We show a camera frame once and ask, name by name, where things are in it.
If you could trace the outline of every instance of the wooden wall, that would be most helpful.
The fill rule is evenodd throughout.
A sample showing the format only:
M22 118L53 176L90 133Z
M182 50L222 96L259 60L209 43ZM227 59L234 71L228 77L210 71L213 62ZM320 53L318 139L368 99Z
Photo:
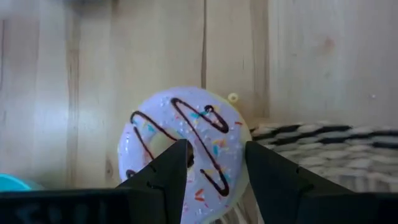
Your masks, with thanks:
M236 92L264 117L266 15L264 0L1 0L0 172L115 186L124 123L171 86Z
M270 0L271 119L398 125L398 1Z

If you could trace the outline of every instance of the toy donut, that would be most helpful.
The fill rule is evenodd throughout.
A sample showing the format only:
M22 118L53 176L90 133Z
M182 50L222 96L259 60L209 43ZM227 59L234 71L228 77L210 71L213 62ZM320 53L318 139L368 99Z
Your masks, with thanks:
M232 94L230 100L234 103L238 96ZM181 223L216 220L234 206L248 184L244 145L251 135L239 112L206 90L171 88L132 113L118 146L121 179L139 172L178 139L187 139L193 152Z

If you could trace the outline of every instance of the teal object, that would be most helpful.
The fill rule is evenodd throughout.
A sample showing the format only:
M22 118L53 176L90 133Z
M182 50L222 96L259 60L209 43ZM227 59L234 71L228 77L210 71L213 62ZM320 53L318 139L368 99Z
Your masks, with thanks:
M13 175L0 174L0 192L40 190L42 186L28 180L22 180Z

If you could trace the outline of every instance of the donut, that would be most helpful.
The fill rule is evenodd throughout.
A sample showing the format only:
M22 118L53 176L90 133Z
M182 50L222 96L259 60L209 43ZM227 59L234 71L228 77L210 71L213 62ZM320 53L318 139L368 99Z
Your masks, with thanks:
M238 99L230 96L232 102ZM224 215L248 184L244 145L251 140L239 112L220 96L181 86L158 92L134 111L119 141L119 174L132 177L178 139L192 145L181 223Z

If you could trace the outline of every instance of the wooden surface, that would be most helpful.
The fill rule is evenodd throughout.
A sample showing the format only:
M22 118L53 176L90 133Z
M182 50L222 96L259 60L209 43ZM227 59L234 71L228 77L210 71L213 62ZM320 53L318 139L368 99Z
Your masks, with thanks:
M236 92L248 122L265 116L264 15L263 0L1 0L0 172L115 186L124 123L171 86Z
M270 0L270 114L398 125L398 1Z

